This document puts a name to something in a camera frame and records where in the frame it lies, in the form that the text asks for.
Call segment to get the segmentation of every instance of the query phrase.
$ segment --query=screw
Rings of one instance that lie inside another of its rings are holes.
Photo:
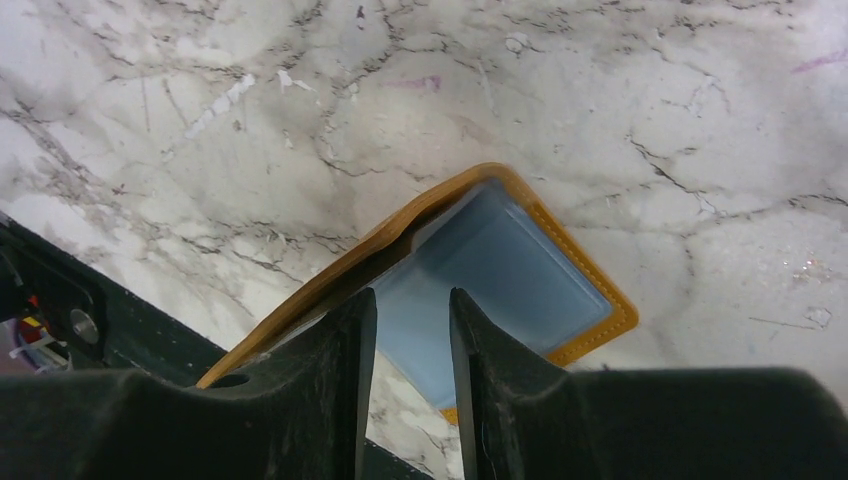
[[[100,340],[100,332],[97,331],[97,325],[94,320],[84,311],[75,308],[71,310],[71,327],[74,333],[89,345],[94,345]]]

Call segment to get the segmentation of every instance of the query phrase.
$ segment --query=tan leather edge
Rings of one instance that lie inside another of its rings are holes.
[[[438,204],[440,200],[451,197],[452,194],[461,192],[465,187],[470,187],[482,178],[501,178],[503,176],[517,177],[517,174],[506,165],[483,163],[451,177],[413,199],[373,228],[349,252],[306,282],[291,297],[268,314],[235,348],[218,360],[198,380],[197,386],[199,388],[208,387],[215,380],[239,367],[257,353],[267,350],[289,331],[300,316],[320,302],[321,297],[327,293],[327,287],[334,280],[361,260],[388,247],[428,208]]]
[[[639,316],[633,304],[562,227],[539,196],[536,195],[536,192],[511,170],[505,173],[505,176],[499,175],[498,177],[504,182],[509,194],[530,214],[536,225],[548,234],[559,249],[592,282],[612,306],[612,312],[602,322],[547,355],[547,359],[551,363],[564,367],[598,346],[634,328],[639,322]],[[458,424],[459,414],[456,408],[446,408],[441,410],[441,413],[451,424]]]

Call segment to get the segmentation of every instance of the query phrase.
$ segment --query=marble surface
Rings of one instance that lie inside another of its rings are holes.
[[[642,323],[575,368],[848,404],[841,0],[4,0],[0,211],[224,347],[394,209],[514,166]],[[368,436],[459,478],[378,354]]]

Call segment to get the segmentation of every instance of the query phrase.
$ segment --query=brown leather wallet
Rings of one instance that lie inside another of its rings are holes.
[[[411,255],[417,233],[449,211],[472,189],[490,181],[501,186],[511,201],[532,219],[535,227],[553,242],[557,253],[561,252],[608,302],[609,308],[601,320],[555,346],[547,353],[547,358],[558,366],[564,366],[635,327],[638,322],[636,309],[556,221],[535,192],[510,167],[484,163],[422,193],[377,225],[349,252],[262,320],[198,381],[197,386],[209,386],[256,354],[268,350],[297,327],[339,305],[390,271]],[[447,308],[447,297],[444,304]],[[455,408],[443,409],[442,413],[456,423]]]

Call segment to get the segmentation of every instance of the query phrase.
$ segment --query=wallet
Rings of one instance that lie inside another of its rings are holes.
[[[380,223],[218,361],[204,388],[357,291],[377,298],[377,349],[456,423],[448,300],[463,288],[557,366],[632,329],[636,309],[510,167],[477,165]]]

